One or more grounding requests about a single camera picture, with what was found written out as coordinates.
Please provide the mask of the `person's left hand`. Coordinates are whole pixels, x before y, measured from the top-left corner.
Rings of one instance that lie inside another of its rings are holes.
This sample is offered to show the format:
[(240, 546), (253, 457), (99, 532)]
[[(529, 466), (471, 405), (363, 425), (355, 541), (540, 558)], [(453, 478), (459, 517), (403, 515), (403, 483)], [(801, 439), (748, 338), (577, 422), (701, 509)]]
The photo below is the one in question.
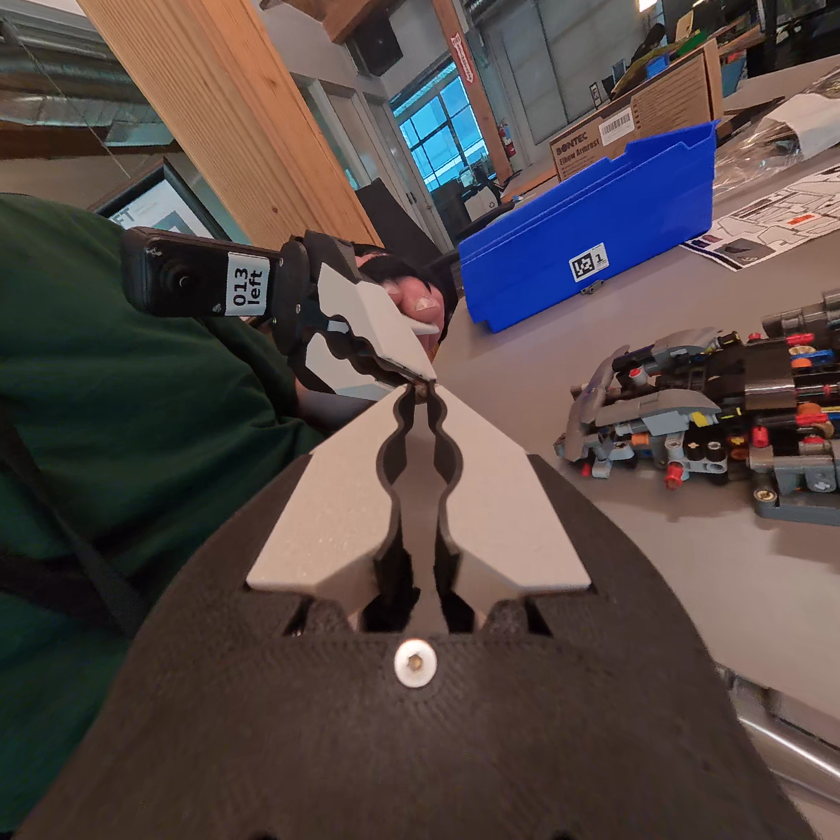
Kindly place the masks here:
[(440, 290), (414, 276), (386, 280), (382, 286), (404, 316), (436, 329), (435, 333), (416, 335), (427, 357), (433, 361), (448, 325), (445, 300)]

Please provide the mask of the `printed instruction sheet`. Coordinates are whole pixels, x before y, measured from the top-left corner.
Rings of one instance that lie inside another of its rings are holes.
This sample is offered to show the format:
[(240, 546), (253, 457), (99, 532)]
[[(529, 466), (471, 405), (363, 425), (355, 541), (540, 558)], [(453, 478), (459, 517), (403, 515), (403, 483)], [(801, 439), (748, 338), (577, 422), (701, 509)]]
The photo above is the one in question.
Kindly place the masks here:
[(716, 218), (681, 247), (732, 271), (758, 265), (839, 229), (839, 166), (806, 175)]

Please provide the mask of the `clear plastic bag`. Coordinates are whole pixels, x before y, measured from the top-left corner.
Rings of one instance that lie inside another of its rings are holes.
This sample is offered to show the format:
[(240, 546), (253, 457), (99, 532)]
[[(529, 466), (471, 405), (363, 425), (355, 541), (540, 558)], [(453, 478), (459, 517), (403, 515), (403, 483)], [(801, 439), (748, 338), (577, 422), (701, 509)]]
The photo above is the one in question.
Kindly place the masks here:
[[(828, 71), (799, 93), (803, 92), (839, 99), (839, 68)], [(727, 143), (717, 154), (713, 184), (716, 198), (739, 191), (750, 182), (765, 179), (805, 162), (798, 141), (787, 126), (762, 122), (771, 111), (764, 114), (751, 131), (742, 134), (738, 140)]]

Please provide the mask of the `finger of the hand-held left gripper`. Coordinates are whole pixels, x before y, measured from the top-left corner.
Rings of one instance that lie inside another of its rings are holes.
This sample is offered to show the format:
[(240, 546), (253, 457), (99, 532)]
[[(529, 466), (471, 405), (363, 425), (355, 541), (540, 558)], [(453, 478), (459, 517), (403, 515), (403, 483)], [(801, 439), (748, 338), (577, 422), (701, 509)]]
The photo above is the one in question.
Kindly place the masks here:
[[(412, 372), (404, 374), (404, 383), (436, 382), (432, 362), (414, 331), (417, 322), (404, 316), (383, 288), (368, 280), (352, 280), (329, 265), (321, 265), (317, 293), (315, 333), (352, 333), (371, 338), (410, 333)], [(383, 374), (381, 379), (398, 385), (395, 374)]]
[(378, 403), (392, 394), (396, 385), (381, 379), (395, 374), (398, 385), (412, 372), (412, 335), (315, 333), (310, 339), (304, 371), (324, 384), (327, 392), (354, 400)]

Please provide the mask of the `blue plastic bin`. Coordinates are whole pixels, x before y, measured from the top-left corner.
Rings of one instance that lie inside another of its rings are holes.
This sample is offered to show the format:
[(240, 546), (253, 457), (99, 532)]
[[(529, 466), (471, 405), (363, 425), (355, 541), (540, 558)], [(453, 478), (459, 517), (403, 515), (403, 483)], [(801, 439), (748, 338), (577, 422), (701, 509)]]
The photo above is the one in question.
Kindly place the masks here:
[(498, 333), (706, 233), (716, 127), (633, 141), (464, 239), (473, 323)]

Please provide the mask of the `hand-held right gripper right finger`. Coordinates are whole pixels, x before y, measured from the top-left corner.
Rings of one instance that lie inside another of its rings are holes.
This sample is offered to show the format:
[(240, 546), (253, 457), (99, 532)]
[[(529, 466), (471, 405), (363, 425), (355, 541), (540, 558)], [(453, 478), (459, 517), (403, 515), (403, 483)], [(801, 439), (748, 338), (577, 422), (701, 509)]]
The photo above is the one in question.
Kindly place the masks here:
[(503, 601), (592, 585), (539, 477), (546, 463), (440, 385), (427, 395), (437, 507), (434, 579), (449, 632), (473, 632)]

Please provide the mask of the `black wall speaker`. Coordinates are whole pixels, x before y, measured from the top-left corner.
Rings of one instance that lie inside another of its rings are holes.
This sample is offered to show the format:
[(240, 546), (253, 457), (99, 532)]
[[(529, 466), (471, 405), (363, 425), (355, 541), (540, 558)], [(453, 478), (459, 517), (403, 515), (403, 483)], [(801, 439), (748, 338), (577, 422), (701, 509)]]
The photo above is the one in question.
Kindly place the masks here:
[(382, 77), (403, 58), (403, 50), (385, 12), (366, 18), (344, 45), (358, 71), (371, 77)]

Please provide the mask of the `white paper bag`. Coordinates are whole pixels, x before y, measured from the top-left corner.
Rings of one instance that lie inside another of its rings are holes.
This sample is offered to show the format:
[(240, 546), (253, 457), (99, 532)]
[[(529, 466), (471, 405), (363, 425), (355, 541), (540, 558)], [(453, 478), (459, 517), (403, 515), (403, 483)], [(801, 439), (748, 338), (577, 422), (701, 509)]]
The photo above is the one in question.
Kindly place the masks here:
[(839, 142), (839, 99), (799, 93), (771, 111), (762, 123), (787, 126), (798, 141), (802, 159), (809, 160)]

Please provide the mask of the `narrow wooden beam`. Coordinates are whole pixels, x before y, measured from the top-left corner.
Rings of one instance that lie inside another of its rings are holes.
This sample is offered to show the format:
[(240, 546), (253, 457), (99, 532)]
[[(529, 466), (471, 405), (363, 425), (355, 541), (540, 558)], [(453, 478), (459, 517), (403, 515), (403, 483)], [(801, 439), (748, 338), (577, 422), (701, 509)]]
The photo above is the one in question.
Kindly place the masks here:
[[(448, 37), (456, 31), (460, 31), (464, 34), (464, 40), (469, 46), (466, 32), (463, 26), (461, 25), (459, 19), (457, 3), (453, 1), (433, 1), (432, 5), (437, 17), (437, 21), (439, 22), (442, 32), (444, 34), (449, 53), (450, 49), (448, 44)], [(476, 71), (476, 81), (473, 85), (469, 87), (466, 87), (464, 82), (462, 82), (465, 86), (465, 92), (469, 100), (470, 107), (472, 109), (474, 117), (476, 118), (479, 131), (485, 143), (490, 162), (492, 163), (493, 168), (495, 169), (497, 179), (499, 182), (504, 182), (512, 176), (511, 164), (500, 142), (500, 137), (497, 131), (497, 121), (491, 109), (489, 100), (487, 98), (486, 90), (478, 72), (478, 66), (472, 55), (470, 47), (469, 53)]]

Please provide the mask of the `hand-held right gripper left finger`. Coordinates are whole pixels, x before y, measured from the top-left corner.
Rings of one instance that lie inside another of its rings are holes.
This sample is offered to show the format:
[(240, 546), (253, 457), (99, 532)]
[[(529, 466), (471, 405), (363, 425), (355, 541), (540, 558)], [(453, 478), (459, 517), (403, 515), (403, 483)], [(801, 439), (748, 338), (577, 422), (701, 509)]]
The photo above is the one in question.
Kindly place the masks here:
[(338, 603), (370, 632), (400, 632), (417, 603), (394, 485), (415, 390), (396, 388), (316, 447), (246, 577), (257, 592)]

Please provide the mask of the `grey lego car model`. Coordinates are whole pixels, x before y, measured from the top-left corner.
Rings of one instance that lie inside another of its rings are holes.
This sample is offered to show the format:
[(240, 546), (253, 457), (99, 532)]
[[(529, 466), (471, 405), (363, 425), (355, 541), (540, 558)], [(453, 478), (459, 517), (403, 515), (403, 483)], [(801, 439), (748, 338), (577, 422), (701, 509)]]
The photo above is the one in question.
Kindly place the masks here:
[(747, 477), (762, 518), (839, 524), (839, 291), (762, 330), (672, 332), (622, 346), (573, 402), (557, 456), (605, 480), (648, 461), (665, 487)]

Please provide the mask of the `brown cardboard box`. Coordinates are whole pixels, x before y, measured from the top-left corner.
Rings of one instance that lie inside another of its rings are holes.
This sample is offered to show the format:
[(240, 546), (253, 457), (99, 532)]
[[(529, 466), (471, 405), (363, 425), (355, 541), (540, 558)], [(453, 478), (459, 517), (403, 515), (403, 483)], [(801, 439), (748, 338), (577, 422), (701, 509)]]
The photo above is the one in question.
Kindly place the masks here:
[(549, 148), (560, 182), (636, 140), (695, 127), (723, 115), (718, 44), (708, 40), (656, 76), (555, 136)]

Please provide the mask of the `metal air duct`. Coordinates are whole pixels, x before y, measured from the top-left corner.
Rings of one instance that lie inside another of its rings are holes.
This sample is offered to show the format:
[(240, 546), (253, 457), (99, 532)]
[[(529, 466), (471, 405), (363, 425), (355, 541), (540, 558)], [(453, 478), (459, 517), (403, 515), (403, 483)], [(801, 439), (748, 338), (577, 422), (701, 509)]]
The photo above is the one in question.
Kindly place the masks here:
[(12, 10), (1, 14), (2, 125), (84, 129), (112, 149), (174, 141), (95, 32)]

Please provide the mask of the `wide wooden beam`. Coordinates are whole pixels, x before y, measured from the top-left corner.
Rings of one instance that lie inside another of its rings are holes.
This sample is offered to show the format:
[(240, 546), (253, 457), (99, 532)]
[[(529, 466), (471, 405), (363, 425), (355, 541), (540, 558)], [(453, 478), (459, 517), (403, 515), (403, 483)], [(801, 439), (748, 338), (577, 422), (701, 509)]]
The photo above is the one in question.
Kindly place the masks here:
[(255, 245), (380, 245), (251, 2), (79, 1)]

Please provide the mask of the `large paned window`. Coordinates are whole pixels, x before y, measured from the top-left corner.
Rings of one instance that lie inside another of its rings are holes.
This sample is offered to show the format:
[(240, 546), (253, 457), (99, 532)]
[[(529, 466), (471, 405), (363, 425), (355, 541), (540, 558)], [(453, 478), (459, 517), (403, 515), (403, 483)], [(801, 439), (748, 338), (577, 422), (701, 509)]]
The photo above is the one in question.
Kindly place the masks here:
[(393, 115), (429, 192), (479, 161), (489, 161), (466, 87), (454, 63), (411, 94), (392, 101)]

